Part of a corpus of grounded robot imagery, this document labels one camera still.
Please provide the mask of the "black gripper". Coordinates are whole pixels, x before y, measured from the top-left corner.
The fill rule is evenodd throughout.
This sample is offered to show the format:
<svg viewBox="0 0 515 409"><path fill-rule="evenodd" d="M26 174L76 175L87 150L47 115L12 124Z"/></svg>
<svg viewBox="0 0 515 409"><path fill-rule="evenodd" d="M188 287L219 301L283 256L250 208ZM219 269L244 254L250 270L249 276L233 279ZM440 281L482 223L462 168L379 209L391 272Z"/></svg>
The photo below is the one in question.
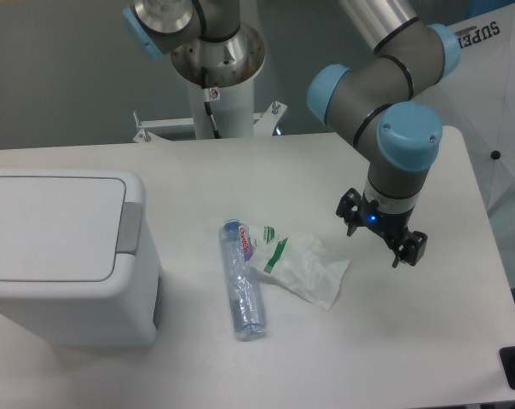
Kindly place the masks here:
<svg viewBox="0 0 515 409"><path fill-rule="evenodd" d="M394 251L393 268L400 263L414 267L425 253L428 236L419 231L408 231L408 220L413 211L410 208L402 213L383 212L375 200L368 201L351 187L341 197L336 216L344 221L348 236L359 227L365 227L382 238Z"/></svg>

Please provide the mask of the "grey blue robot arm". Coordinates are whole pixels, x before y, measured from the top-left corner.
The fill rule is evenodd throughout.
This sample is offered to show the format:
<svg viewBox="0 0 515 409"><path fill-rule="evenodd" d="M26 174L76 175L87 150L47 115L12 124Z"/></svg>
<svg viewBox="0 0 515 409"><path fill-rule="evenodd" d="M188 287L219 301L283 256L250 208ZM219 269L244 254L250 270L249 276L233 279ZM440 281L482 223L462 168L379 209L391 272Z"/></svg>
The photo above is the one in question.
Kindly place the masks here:
<svg viewBox="0 0 515 409"><path fill-rule="evenodd" d="M365 227L394 253L416 264L427 237L408 221L435 161L443 124L414 97L458 65L456 36L423 24L406 1L344 1L374 60L361 70L323 68L307 91L307 106L369 163L362 192L345 193L336 213L350 233ZM151 59L169 55L188 85L200 139L250 137L253 80L263 67L260 35L240 17L237 1L135 1L124 22Z"/></svg>

